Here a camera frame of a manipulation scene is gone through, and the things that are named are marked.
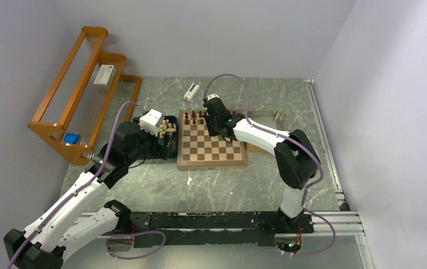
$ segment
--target wooden rack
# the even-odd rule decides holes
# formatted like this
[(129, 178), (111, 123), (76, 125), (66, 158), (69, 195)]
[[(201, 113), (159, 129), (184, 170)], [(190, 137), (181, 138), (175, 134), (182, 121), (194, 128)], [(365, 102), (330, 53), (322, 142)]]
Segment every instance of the wooden rack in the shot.
[[(122, 74), (125, 55), (101, 49), (107, 36), (108, 31), (102, 27), (82, 28), (39, 109), (27, 125), (71, 164), (86, 165), (92, 156), (90, 154), (117, 83), (134, 84), (132, 101), (136, 100), (141, 86), (141, 77)], [(113, 64), (116, 69), (106, 89), (93, 85), (101, 64)], [(133, 108), (132, 105), (128, 107), (125, 121), (130, 120)], [(67, 130), (80, 134), (77, 143), (63, 142)]]

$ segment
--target marble table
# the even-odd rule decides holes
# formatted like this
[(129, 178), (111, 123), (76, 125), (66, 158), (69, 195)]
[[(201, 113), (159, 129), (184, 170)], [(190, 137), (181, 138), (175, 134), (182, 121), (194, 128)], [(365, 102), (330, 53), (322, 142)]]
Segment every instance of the marble table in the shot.
[[(178, 115), (179, 110), (202, 108), (202, 92), (192, 102), (183, 95), (192, 82), (203, 91), (210, 77), (144, 77), (137, 102), (146, 109), (156, 109), (165, 115)], [(245, 78), (250, 87), (250, 109), (280, 109), (288, 131), (302, 129), (309, 137), (322, 161), (324, 179), (309, 191), (306, 206), (311, 210), (338, 210), (335, 188), (326, 162), (314, 107), (304, 80)], [(132, 88), (120, 84), (116, 89), (100, 131), (106, 139), (115, 115), (129, 99)], [(222, 98), (227, 108), (245, 109), (247, 96), (234, 78), (218, 79), (210, 88)], [(87, 212), (96, 212), (106, 201), (117, 199), (132, 211), (251, 211), (277, 210), (281, 204), (284, 183), (275, 158), (269, 153), (247, 152), (245, 169), (179, 171), (175, 159), (146, 160), (129, 171), (110, 192), (94, 201)], [(70, 165), (61, 194), (74, 183), (83, 167)]]

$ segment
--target chessboard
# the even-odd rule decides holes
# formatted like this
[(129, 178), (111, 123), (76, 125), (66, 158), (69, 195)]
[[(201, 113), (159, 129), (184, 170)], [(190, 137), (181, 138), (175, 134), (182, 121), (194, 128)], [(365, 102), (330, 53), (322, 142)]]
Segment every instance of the chessboard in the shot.
[(228, 143), (221, 136), (209, 136), (203, 113), (204, 110), (179, 112), (178, 169), (246, 167), (245, 144), (239, 141)]

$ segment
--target cable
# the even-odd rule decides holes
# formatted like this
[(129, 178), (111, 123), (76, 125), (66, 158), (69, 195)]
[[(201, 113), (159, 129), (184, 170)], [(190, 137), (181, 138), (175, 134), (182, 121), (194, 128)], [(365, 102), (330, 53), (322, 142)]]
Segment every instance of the cable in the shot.
[(128, 167), (128, 169), (136, 168), (136, 167), (140, 166), (141, 164), (143, 164), (145, 161), (146, 161), (146, 154), (144, 154), (144, 155), (142, 156), (142, 162), (140, 162), (140, 163), (139, 163), (139, 164), (137, 164), (137, 165), (130, 166), (130, 167)]
[(107, 234), (107, 236), (113, 236), (113, 237), (132, 236), (132, 237), (135, 237), (135, 236), (146, 235), (146, 234), (160, 234), (160, 235), (163, 236), (163, 242), (161, 243), (161, 245), (158, 246), (156, 249), (154, 249), (153, 251), (151, 251), (148, 254), (144, 254), (144, 255), (141, 255), (141, 256), (137, 256), (137, 257), (121, 257), (121, 256), (117, 256), (115, 254), (112, 254), (109, 251), (108, 240), (106, 241), (106, 253), (108, 255), (110, 255), (111, 257), (113, 257), (113, 258), (116, 258), (116, 259), (127, 259), (127, 260), (129, 260), (129, 259), (142, 259), (142, 258), (145, 258), (147, 256), (153, 255), (154, 253), (158, 252), (164, 246), (164, 244), (166, 243), (166, 235), (162, 231), (143, 231), (143, 232), (137, 233), (137, 234)]
[(106, 161), (108, 160), (108, 155), (109, 152), (111, 150), (111, 146), (113, 144), (113, 139), (114, 139), (114, 134), (116, 132), (116, 128), (118, 126), (118, 122), (119, 122), (119, 118), (121, 117), (121, 114), (123, 112), (123, 109), (128, 106), (129, 104), (132, 104), (134, 106), (136, 106), (137, 108), (139, 108), (141, 110), (141, 112), (145, 113), (146, 110), (141, 107), (139, 104), (133, 102), (133, 101), (126, 101), (124, 102), (124, 104), (119, 108), (118, 110), (118, 114), (116, 115), (116, 118), (114, 120), (113, 123), (113, 129), (111, 131), (111, 135), (109, 138), (109, 142), (108, 142), (108, 147), (106, 148), (106, 153), (105, 156), (103, 158), (103, 162), (101, 163), (100, 168), (98, 169), (98, 171), (93, 175), (93, 177), (85, 184), (83, 184), (82, 186), (80, 186), (78, 189), (76, 189), (76, 191), (70, 193), (67, 197), (65, 197), (65, 199), (63, 199), (50, 213), (49, 215), (47, 215), (47, 217), (39, 224), (39, 226), (37, 226), (37, 229), (32, 231), (32, 233), (24, 240), (24, 242), (22, 242), (22, 244), (20, 245), (20, 247), (17, 249), (17, 251), (14, 253), (14, 255), (12, 256), (11, 260), (9, 261), (9, 264), (7, 265), (6, 269), (11, 269), (11, 267), (14, 265), (16, 259), (18, 258), (18, 256), (20, 255), (20, 253), (22, 252), (22, 250), (25, 248), (25, 246), (29, 243), (29, 241), (31, 241), (37, 234), (37, 232), (41, 231), (42, 228), (53, 218), (53, 216), (55, 216), (55, 214), (60, 211), (60, 209), (73, 197), (75, 196), (74, 193), (78, 193), (81, 192), (83, 189), (85, 189), (86, 187), (88, 187), (100, 174), (101, 171), (103, 171), (103, 169), (105, 168), (105, 164)]
[(245, 119), (247, 120), (248, 124), (250, 124), (251, 126), (253, 126), (254, 128), (256, 128), (256, 129), (258, 129), (258, 130), (260, 130), (260, 131), (264, 131), (264, 132), (269, 133), (269, 134), (271, 134), (271, 135), (279, 136), (279, 137), (281, 137), (281, 138), (283, 138), (283, 139), (288, 140), (289, 142), (293, 143), (295, 146), (297, 146), (298, 148), (300, 148), (301, 150), (303, 150), (303, 151), (304, 151), (304, 152), (305, 152), (305, 153), (306, 153), (306, 154), (307, 154), (307, 155), (308, 155), (308, 156), (313, 160), (313, 162), (316, 164), (316, 166), (317, 166), (317, 168), (318, 168), (318, 170), (319, 170), (319, 178), (318, 178), (317, 180), (315, 180), (315, 181), (313, 181), (313, 182), (309, 183), (309, 184), (304, 188), (303, 197), (301, 198), (301, 206), (303, 207), (303, 209), (304, 209), (304, 211), (305, 211), (305, 212), (308, 212), (308, 213), (310, 213), (310, 214), (311, 214), (311, 215), (313, 215), (313, 216), (316, 216), (316, 217), (321, 218), (322, 220), (324, 220), (324, 221), (329, 225), (329, 227), (331, 227), (331, 230), (332, 230), (332, 241), (331, 241), (331, 243), (330, 243), (328, 246), (326, 246), (325, 248), (323, 248), (323, 249), (321, 249), (321, 250), (319, 250), (319, 251), (314, 251), (314, 252), (304, 253), (304, 254), (296, 254), (296, 256), (310, 256), (310, 255), (319, 254), (319, 253), (322, 253), (322, 252), (324, 252), (324, 251), (328, 250), (328, 249), (329, 249), (329, 248), (331, 248), (331, 247), (332, 247), (332, 245), (334, 245), (334, 243), (336, 242), (336, 231), (335, 231), (334, 227), (333, 227), (333, 226), (332, 226), (332, 224), (331, 224), (328, 220), (326, 220), (323, 216), (318, 215), (318, 214), (316, 214), (316, 213), (313, 213), (312, 211), (309, 211), (308, 209), (306, 209), (306, 208), (304, 207), (304, 203), (306, 202), (306, 196), (307, 196), (307, 194), (308, 194), (308, 189), (309, 189), (310, 187), (312, 187), (313, 185), (316, 185), (317, 183), (319, 183), (320, 181), (322, 181), (322, 179), (324, 178), (324, 171), (323, 171), (323, 169), (322, 169), (322, 167), (321, 167), (321, 164), (319, 163), (319, 160), (316, 158), (316, 156), (314, 156), (314, 154), (313, 154), (312, 152), (310, 152), (308, 149), (306, 149), (306, 148), (305, 148), (303, 145), (301, 145), (300, 143), (296, 142), (294, 139), (292, 139), (292, 138), (290, 138), (290, 137), (288, 137), (288, 136), (285, 136), (285, 135), (283, 135), (283, 134), (280, 134), (280, 133), (278, 133), (278, 134), (277, 134), (277, 133), (275, 133), (275, 132), (273, 132), (273, 131), (271, 131), (271, 130), (269, 130), (269, 129), (263, 128), (263, 127), (258, 126), (258, 125), (255, 125), (255, 124), (253, 124), (253, 123), (251, 122), (250, 118), (248, 117), (248, 109), (249, 109), (249, 106), (250, 106), (250, 91), (248, 90), (248, 86), (247, 86), (247, 84), (245, 83), (245, 81), (243, 81), (243, 80), (242, 80), (242, 78), (240, 78), (239, 76), (237, 76), (237, 75), (235, 75), (235, 74), (225, 73), (225, 74), (220, 74), (220, 75), (218, 75), (218, 76), (214, 77), (214, 78), (212, 79), (212, 81), (210, 81), (210, 82), (208, 83), (207, 87), (205, 88), (205, 91), (204, 91), (204, 93), (203, 93), (203, 98), (204, 98), (204, 99), (206, 99), (206, 98), (207, 98), (208, 88), (212, 85), (212, 83), (213, 83), (217, 78), (219, 78), (219, 77), (225, 77), (225, 76), (228, 76), (228, 77), (234, 77), (234, 78), (236, 78), (237, 80), (239, 80), (239, 81), (242, 83), (243, 87), (245, 88), (245, 91), (247, 92), (247, 108), (246, 108), (246, 110), (245, 110)]

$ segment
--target white wall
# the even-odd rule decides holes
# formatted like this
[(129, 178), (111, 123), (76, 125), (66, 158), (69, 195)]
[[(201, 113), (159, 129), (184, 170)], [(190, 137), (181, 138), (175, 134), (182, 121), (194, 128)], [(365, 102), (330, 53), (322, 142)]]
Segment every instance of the white wall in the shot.
[(313, 78), (355, 0), (54, 0), (72, 33), (103, 26), (105, 46), (141, 76)]
[(314, 87), (377, 269), (427, 268), (427, 0), (358, 0)]
[(4, 235), (56, 201), (67, 170), (27, 123), (74, 41), (52, 3), (0, 1), (0, 268)]

